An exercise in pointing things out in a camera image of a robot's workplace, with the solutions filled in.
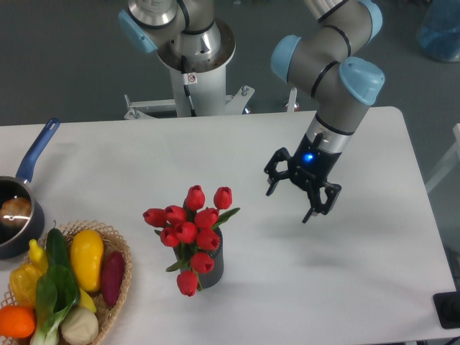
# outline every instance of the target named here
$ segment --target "gray floor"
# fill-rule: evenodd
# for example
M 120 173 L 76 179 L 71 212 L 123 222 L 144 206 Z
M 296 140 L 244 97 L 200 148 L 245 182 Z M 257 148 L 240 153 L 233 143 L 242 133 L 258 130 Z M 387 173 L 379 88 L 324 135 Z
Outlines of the gray floor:
M 460 63 L 440 63 L 421 52 L 415 35 L 427 9 L 422 1 L 375 2 L 384 27 L 357 55 L 385 72 L 375 106 L 404 113 L 426 178 L 454 143 L 452 128 L 460 123 Z M 3 0 L 0 125 L 45 123 L 53 116 L 62 122 L 121 120 L 125 93 L 132 101 L 172 98 L 156 55 L 137 52 L 121 32 L 116 16 L 125 5 L 126 0 Z M 309 37 L 318 29 L 303 1 L 216 0 L 216 16 L 236 36 L 227 93 L 246 83 L 256 89 L 253 112 L 283 111 L 290 86 L 272 73 L 270 56 L 284 36 Z M 305 94 L 299 101 L 302 110 L 317 107 Z M 460 166 L 430 194 L 441 238 L 455 252 L 460 252 L 459 173 Z

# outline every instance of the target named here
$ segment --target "blue led light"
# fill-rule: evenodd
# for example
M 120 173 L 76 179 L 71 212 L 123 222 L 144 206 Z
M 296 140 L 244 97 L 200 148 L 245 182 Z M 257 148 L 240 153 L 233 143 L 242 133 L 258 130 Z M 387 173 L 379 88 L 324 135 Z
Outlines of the blue led light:
M 305 154 L 303 155 L 303 161 L 304 161 L 305 163 L 311 162 L 314 158 L 315 158 L 315 156 L 313 156 L 312 153 L 305 153 Z

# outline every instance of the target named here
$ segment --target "blue container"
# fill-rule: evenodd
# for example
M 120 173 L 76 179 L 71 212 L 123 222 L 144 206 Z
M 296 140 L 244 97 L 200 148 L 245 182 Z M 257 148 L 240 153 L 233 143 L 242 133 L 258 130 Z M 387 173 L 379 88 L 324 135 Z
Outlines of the blue container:
M 428 56 L 446 62 L 460 61 L 460 0 L 434 0 L 417 39 Z

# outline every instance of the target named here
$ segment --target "yellow bell pepper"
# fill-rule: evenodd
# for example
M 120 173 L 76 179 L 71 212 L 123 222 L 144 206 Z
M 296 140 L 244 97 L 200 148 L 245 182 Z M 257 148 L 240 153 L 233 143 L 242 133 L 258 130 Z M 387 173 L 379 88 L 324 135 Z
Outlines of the yellow bell pepper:
M 37 281 L 43 275 L 33 264 L 22 264 L 9 275 L 11 291 L 21 307 L 35 308 Z
M 70 264 L 78 286 L 87 293 L 101 288 L 101 266 L 104 256 L 104 243 L 97 231 L 86 229 L 73 237 L 70 245 Z
M 29 241 L 29 258 L 42 273 L 48 271 L 48 258 L 46 251 L 38 245 L 35 239 Z

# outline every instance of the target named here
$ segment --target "wicker basket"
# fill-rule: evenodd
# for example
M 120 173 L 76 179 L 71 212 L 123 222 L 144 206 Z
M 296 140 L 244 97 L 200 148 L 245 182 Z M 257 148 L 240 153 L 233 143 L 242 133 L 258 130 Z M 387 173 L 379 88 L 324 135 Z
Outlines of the wicker basket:
M 124 262 L 125 262 L 125 271 L 123 276 L 123 283 L 121 284 L 121 292 L 119 299 L 116 302 L 116 305 L 111 308 L 107 306 L 106 302 L 102 298 L 101 293 L 90 293 L 89 295 L 93 298 L 94 304 L 96 305 L 97 312 L 96 317 L 99 322 L 99 334 L 91 343 L 92 345 L 97 345 L 102 342 L 107 332 L 111 328 L 112 324 L 114 323 L 117 314 L 119 313 L 121 307 L 124 304 L 124 301 L 127 296 L 127 292 L 129 286 L 131 284 L 131 271 L 132 271 L 132 262 L 131 262 L 131 254 L 129 252 L 129 247 L 127 243 L 124 241 L 123 237 L 119 234 L 117 230 L 115 230 L 112 226 L 107 226 L 103 223 L 98 223 L 97 221 L 76 221 L 75 223 L 69 223 L 67 225 L 59 226 L 59 230 L 64 235 L 65 240 L 67 241 L 68 245 L 72 244 L 73 237 L 84 229 L 93 229 L 96 230 L 103 239 L 104 245 L 104 259 L 110 253 L 118 250 L 123 254 Z M 45 248 L 46 238 L 40 239 L 38 244 Z M 24 258 L 24 262 L 30 262 L 29 257 Z M 14 298 L 13 292 L 11 288 L 8 287 L 8 292 L 5 293 L 5 299 L 0 302 L 0 308 L 3 308 L 5 305 L 15 305 L 16 299 Z M 28 344 L 29 339 L 13 339 L 0 337 L 0 344 L 2 345 L 22 345 Z M 68 344 L 62 337 L 60 337 L 59 345 Z

